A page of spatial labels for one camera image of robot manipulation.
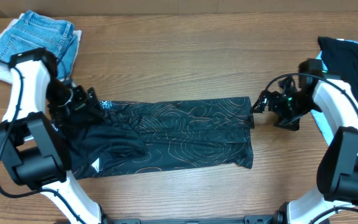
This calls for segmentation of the black printed cycling jersey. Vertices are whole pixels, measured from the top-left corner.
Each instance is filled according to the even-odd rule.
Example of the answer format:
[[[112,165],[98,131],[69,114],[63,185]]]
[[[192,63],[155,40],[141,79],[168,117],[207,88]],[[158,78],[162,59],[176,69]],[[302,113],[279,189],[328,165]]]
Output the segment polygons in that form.
[[[77,179],[253,165],[254,118],[246,96],[100,105],[100,123],[57,129],[68,144]]]

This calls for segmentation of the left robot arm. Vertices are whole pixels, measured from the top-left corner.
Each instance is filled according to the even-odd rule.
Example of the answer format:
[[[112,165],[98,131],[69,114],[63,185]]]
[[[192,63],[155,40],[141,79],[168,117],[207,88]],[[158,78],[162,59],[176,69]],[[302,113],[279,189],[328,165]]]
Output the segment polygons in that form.
[[[45,48],[11,56],[13,84],[0,122],[0,193],[8,198],[42,194],[70,223],[109,223],[71,171],[67,145],[56,130],[101,121],[92,88],[57,78],[59,61]]]

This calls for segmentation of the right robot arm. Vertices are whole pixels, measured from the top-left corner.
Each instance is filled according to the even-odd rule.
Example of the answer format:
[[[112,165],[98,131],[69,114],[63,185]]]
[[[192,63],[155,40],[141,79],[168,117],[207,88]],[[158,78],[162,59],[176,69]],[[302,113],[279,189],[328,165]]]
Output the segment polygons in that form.
[[[263,90],[251,113],[272,111],[276,127],[297,131],[300,118],[315,110],[324,114],[333,139],[319,164],[316,186],[284,203],[269,223],[328,223],[341,211],[358,213],[358,102],[350,83],[314,58],[272,81],[280,91]]]

